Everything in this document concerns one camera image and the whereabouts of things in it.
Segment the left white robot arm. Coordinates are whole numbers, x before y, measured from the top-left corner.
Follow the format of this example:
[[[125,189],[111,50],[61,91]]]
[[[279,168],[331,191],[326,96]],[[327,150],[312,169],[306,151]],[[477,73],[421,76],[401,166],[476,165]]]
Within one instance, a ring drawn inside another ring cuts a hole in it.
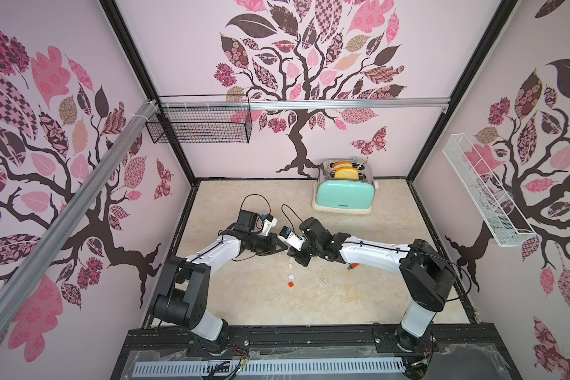
[[[209,247],[188,257],[169,258],[150,301],[150,315],[201,339],[224,340],[227,322],[207,311],[211,274],[245,251],[269,256],[286,250],[272,232],[276,225],[277,219],[270,214],[242,210]]]

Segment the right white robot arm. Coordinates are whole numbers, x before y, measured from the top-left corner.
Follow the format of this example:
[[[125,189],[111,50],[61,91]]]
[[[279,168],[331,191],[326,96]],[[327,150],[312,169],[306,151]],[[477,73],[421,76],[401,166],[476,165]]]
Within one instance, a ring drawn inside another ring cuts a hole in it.
[[[400,350],[413,352],[425,339],[435,315],[442,312],[454,286],[449,261],[422,239],[411,244],[372,242],[351,234],[330,234],[316,219],[299,226],[299,233],[283,227],[279,239],[289,246],[288,254],[307,267],[318,257],[341,264],[362,264],[402,277],[411,301],[394,333]]]

